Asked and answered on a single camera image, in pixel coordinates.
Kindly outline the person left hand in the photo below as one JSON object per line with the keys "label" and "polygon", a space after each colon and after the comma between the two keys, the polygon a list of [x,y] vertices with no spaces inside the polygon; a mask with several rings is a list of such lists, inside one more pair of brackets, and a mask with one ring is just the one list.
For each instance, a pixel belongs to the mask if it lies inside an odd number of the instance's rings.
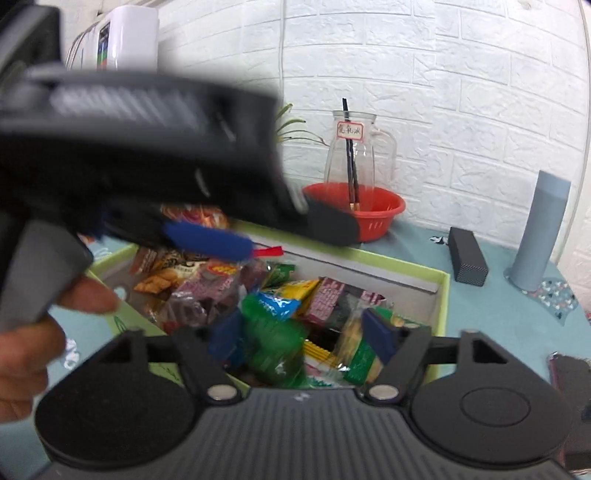
{"label": "person left hand", "polygon": [[[79,278],[57,301],[68,310],[106,314],[118,309],[119,298],[100,282]],[[42,319],[1,335],[1,422],[26,419],[35,397],[48,387],[47,366],[60,357],[66,337],[60,325],[46,314]]]}

